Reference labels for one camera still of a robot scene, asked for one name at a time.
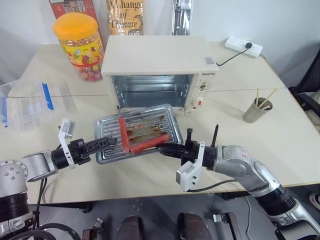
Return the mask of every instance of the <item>plug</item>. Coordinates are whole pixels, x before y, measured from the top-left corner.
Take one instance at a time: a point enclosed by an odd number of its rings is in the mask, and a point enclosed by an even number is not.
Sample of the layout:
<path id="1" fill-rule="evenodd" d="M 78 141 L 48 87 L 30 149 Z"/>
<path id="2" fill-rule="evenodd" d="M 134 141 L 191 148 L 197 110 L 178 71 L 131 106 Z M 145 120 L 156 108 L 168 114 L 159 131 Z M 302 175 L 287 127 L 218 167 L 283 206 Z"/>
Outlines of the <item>plug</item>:
<path id="1" fill-rule="evenodd" d="M 246 49 L 252 48 L 252 43 L 251 43 L 251 42 L 248 42 L 248 43 L 245 45 L 245 48 L 246 48 Z"/>

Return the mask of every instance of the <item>red sausage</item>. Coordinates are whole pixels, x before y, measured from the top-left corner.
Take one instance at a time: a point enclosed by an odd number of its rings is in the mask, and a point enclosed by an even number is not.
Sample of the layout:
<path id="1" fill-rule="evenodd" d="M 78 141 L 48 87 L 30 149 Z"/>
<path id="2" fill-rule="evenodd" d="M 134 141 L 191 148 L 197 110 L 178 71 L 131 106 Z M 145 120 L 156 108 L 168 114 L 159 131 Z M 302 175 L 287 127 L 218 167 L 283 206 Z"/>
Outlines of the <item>red sausage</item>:
<path id="1" fill-rule="evenodd" d="M 170 135 L 168 134 L 164 134 L 161 136 L 158 136 L 154 139 L 148 140 L 148 141 L 144 141 L 142 143 L 139 143 L 137 145 L 134 145 L 130 148 L 130 151 L 134 154 L 139 154 L 141 152 L 143 152 L 146 149 L 155 147 L 159 144 L 163 144 L 165 142 L 167 142 L 170 139 Z"/>
<path id="2" fill-rule="evenodd" d="M 129 143 L 129 137 L 127 133 L 127 124 L 125 121 L 125 118 L 123 116 L 118 118 L 118 124 L 120 128 L 120 134 L 121 134 L 121 142 L 122 147 L 125 153 L 130 152 L 130 143 Z"/>

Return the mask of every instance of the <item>oven timer dial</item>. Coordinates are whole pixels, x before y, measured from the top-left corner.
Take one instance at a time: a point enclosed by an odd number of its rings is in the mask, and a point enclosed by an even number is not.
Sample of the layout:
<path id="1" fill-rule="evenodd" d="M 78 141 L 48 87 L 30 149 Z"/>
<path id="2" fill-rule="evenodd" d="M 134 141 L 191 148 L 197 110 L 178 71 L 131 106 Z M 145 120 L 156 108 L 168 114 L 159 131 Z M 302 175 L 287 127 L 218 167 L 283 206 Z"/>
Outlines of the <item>oven timer dial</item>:
<path id="1" fill-rule="evenodd" d="M 198 91 L 200 92 L 200 93 L 202 93 L 203 91 L 205 91 L 205 90 L 207 90 L 208 88 L 209 88 L 209 84 L 206 82 L 206 81 L 204 81 L 203 83 L 201 83 L 199 86 L 197 86 L 198 87 Z"/>
<path id="2" fill-rule="evenodd" d="M 205 99 L 202 96 L 196 96 L 192 99 L 192 109 L 199 109 L 205 103 Z"/>

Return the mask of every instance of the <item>white toaster oven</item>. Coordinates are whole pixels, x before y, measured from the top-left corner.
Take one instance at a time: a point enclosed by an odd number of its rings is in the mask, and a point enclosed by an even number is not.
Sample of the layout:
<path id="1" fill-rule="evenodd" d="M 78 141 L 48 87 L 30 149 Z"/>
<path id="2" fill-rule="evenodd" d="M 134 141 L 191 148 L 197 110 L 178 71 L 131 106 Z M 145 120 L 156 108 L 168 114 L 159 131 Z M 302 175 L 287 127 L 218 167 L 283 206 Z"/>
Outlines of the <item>white toaster oven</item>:
<path id="1" fill-rule="evenodd" d="M 200 36 L 119 36 L 108 39 L 101 74 L 120 111 L 170 104 L 196 111 L 218 67 Z"/>

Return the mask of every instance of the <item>cable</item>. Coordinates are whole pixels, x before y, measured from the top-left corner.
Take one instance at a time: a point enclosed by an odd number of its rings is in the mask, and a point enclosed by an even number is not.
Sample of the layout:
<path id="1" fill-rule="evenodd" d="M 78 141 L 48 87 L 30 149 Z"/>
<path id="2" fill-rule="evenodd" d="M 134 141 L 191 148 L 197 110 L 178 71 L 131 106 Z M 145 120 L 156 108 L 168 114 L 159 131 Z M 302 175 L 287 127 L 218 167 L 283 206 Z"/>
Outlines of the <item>cable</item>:
<path id="1" fill-rule="evenodd" d="M 236 56 L 239 56 L 240 54 L 243 54 L 243 53 L 245 53 L 248 49 L 250 49 L 252 47 L 252 43 L 251 42 L 248 42 L 246 45 L 245 45 L 245 50 L 244 51 L 242 51 L 242 52 L 239 52 L 238 54 L 236 54 L 236 55 L 234 55 L 233 57 L 230 57 L 227 61 L 225 61 L 224 63 L 221 63 L 221 64 L 219 64 L 219 63 L 217 63 L 216 62 L 216 64 L 220 67 L 220 66 L 222 66 L 222 65 L 224 65 L 225 63 L 227 63 L 227 62 L 229 62 L 231 59 L 234 59 Z"/>
<path id="2" fill-rule="evenodd" d="M 18 235 L 13 236 L 9 240 L 20 240 L 22 238 L 29 239 L 30 237 L 39 237 L 44 240 L 57 240 L 50 232 L 43 231 L 43 230 L 31 230 L 22 232 Z"/>
<path id="3" fill-rule="evenodd" d="M 47 178 L 44 178 L 41 180 L 41 183 L 40 183 L 40 189 L 39 189 L 39 196 L 38 196 L 38 200 L 36 202 L 36 209 L 35 211 L 33 212 L 34 214 L 34 219 L 33 219 L 33 226 L 32 226 L 32 230 L 35 230 L 36 227 L 39 228 L 40 226 L 40 219 L 39 219 L 39 209 L 40 209 L 40 202 L 41 202 L 41 197 L 42 195 L 44 194 L 44 191 L 46 189 L 46 186 L 47 186 L 47 182 L 48 182 L 48 179 Z"/>
<path id="4" fill-rule="evenodd" d="M 246 237 L 249 239 L 249 240 L 252 240 L 251 236 L 250 236 L 250 226 L 251 226 L 251 204 L 248 200 L 247 197 L 245 197 L 245 200 L 246 200 L 246 203 L 248 204 L 248 207 L 249 207 L 249 214 L 248 214 L 248 226 L 246 227 L 246 230 L 245 230 L 245 235 Z"/>
<path id="5" fill-rule="evenodd" d="M 198 193 L 198 192 L 202 192 L 202 191 L 206 191 L 206 190 L 209 190 L 209 189 L 213 189 L 213 188 L 218 187 L 218 186 L 220 186 L 222 184 L 227 184 L 227 183 L 231 183 L 231 182 L 238 182 L 238 181 L 235 180 L 235 179 L 225 180 L 225 181 L 221 181 L 221 182 L 218 182 L 216 184 L 213 184 L 211 186 L 207 186 L 205 188 L 200 188 L 200 189 L 195 189 L 195 190 L 189 189 L 187 192 L 189 192 L 189 193 Z"/>
<path id="6" fill-rule="evenodd" d="M 47 223 L 47 224 L 42 225 L 37 228 L 37 230 L 44 230 L 44 229 L 59 229 L 59 230 L 66 232 L 67 234 L 69 234 L 69 236 L 73 240 L 81 240 L 80 236 L 78 235 L 78 233 L 75 230 L 73 230 L 69 226 L 66 226 L 66 225 L 63 225 L 60 223 Z"/>

